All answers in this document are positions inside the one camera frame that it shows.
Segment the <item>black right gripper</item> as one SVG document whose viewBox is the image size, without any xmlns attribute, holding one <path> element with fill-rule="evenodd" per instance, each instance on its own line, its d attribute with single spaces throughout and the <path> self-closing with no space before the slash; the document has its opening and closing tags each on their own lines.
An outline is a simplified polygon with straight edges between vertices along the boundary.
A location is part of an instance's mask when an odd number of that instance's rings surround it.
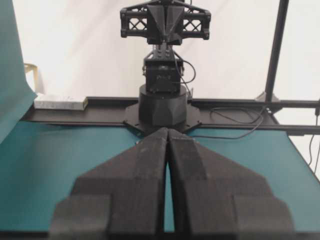
<svg viewBox="0 0 320 240">
<path fill-rule="evenodd" d="M 211 12 L 183 0 L 150 0 L 120 10 L 121 37 L 146 38 L 149 45 L 181 45 L 210 38 Z"/>
</svg>

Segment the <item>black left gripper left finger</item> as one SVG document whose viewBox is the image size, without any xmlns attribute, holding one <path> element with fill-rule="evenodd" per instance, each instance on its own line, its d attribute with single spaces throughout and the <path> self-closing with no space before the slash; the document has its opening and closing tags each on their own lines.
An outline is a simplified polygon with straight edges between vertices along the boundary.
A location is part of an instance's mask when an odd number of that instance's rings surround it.
<svg viewBox="0 0 320 240">
<path fill-rule="evenodd" d="M 166 148 L 161 128 L 80 175 L 56 207 L 51 240 L 157 240 L 164 232 Z"/>
</svg>

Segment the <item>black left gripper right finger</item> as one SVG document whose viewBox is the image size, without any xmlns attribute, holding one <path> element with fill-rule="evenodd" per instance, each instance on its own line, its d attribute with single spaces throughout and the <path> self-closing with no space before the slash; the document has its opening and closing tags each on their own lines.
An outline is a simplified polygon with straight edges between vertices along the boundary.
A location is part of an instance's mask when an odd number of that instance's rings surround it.
<svg viewBox="0 0 320 240">
<path fill-rule="evenodd" d="M 182 239 L 261 239 L 295 231 L 266 178 L 174 129 L 168 132 L 175 230 Z"/>
</svg>

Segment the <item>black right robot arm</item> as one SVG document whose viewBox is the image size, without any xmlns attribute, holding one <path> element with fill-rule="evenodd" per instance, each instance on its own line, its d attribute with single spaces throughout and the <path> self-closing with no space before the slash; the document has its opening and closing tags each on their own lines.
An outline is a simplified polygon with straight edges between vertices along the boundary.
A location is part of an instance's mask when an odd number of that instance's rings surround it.
<svg viewBox="0 0 320 240">
<path fill-rule="evenodd" d="M 150 0 L 120 11 L 120 35 L 145 38 L 152 51 L 144 58 L 145 83 L 137 104 L 125 110 L 124 123 L 149 135 L 160 128 L 185 133 L 201 124 L 183 79 L 186 61 L 173 49 L 184 39 L 210 37 L 211 13 L 183 0 Z"/>
</svg>

